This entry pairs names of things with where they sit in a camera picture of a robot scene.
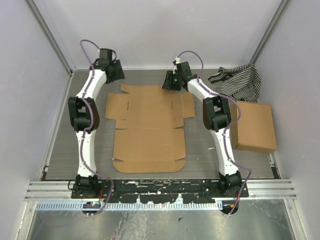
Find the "brown box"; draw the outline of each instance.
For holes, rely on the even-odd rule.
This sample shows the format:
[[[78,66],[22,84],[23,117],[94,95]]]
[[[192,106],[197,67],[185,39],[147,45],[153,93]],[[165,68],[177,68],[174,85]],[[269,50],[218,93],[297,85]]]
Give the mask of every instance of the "brown box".
[[[186,161],[184,118],[195,116],[191,93],[122,83],[109,93],[105,117],[115,119],[113,166],[122,173],[177,172]]]
[[[240,120],[231,127],[232,148],[262,153],[277,149],[271,106],[237,101],[241,109]],[[231,106],[231,119],[239,116],[237,107]]]

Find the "unfolded cardboard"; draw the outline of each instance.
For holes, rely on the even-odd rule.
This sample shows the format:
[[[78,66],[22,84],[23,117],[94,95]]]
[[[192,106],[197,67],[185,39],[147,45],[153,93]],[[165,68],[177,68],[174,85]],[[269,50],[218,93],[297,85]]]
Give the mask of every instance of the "unfolded cardboard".
[[[237,101],[241,109],[240,120],[231,127],[234,149],[273,153],[277,149],[271,106],[255,102]],[[235,105],[231,106],[231,118],[239,116]]]
[[[181,170],[186,161],[184,118],[195,116],[190,93],[161,86],[121,84],[126,93],[109,93],[105,117],[115,119],[114,167],[122,173]]]

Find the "striped cloth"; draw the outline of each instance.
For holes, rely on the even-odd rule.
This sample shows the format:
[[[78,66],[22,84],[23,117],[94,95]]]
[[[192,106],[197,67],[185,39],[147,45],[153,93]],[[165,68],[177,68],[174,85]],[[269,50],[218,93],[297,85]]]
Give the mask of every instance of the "striped cloth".
[[[219,72],[208,78],[210,83],[224,81],[221,86],[214,89],[219,94],[232,96],[236,100],[257,102],[261,79],[256,67],[251,64],[243,64],[234,69],[219,68]]]

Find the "white wall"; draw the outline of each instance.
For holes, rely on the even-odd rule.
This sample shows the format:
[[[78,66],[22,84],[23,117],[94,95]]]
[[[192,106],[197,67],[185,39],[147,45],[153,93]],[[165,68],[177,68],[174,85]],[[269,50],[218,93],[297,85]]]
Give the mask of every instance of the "white wall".
[[[320,2],[294,0],[256,66],[272,104],[277,163],[292,179],[314,239],[320,238]]]
[[[171,68],[184,50],[206,68],[248,63],[280,0],[34,0],[68,62],[87,69],[78,42],[116,50],[124,68]],[[92,59],[94,47],[88,47]],[[200,67],[191,56],[192,67]]]
[[[23,0],[0,2],[0,238],[13,239],[68,73]]]

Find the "cardboard box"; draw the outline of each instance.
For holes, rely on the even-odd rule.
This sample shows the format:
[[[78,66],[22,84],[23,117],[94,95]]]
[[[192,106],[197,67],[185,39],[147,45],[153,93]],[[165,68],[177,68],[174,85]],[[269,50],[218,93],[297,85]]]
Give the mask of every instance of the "cardboard box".
[[[195,116],[191,93],[121,84],[109,93],[105,117],[116,120],[113,166],[122,173],[177,172],[186,161],[184,118]]]
[[[240,120],[231,127],[234,149],[273,153],[277,149],[271,106],[254,102],[237,101],[241,109]],[[231,119],[239,116],[237,107],[230,108]]]

